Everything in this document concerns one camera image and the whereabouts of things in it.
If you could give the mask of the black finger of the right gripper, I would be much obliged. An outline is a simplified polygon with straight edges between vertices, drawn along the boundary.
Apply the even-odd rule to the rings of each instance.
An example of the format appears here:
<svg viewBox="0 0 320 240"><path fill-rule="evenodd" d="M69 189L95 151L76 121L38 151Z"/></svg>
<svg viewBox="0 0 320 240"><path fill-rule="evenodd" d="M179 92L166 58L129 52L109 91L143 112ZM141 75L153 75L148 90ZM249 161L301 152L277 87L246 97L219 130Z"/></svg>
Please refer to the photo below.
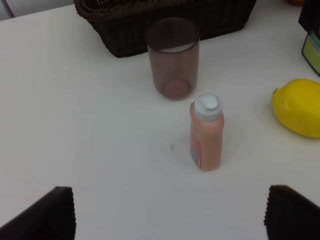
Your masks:
<svg viewBox="0 0 320 240"><path fill-rule="evenodd" d="M304 0L298 23L308 32L320 15L320 0Z"/></svg>

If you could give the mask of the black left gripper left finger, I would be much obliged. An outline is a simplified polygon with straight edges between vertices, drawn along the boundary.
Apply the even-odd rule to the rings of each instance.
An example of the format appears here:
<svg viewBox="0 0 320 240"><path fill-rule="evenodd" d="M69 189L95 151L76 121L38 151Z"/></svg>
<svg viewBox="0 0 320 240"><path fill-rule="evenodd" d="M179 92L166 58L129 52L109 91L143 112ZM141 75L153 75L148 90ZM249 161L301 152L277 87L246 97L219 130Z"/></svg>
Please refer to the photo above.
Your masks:
<svg viewBox="0 0 320 240"><path fill-rule="evenodd" d="M2 240L74 240L76 213L73 189L56 186L0 227Z"/></svg>

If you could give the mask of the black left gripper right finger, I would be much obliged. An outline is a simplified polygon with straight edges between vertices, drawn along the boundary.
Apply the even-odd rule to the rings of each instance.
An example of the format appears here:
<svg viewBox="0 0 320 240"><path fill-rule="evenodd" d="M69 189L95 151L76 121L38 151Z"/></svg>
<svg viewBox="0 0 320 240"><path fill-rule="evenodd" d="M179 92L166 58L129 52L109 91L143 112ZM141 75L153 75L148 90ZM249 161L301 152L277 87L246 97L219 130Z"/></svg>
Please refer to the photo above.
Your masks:
<svg viewBox="0 0 320 240"><path fill-rule="evenodd" d="M320 207L287 185L271 185L264 225L269 240L318 240Z"/></svg>

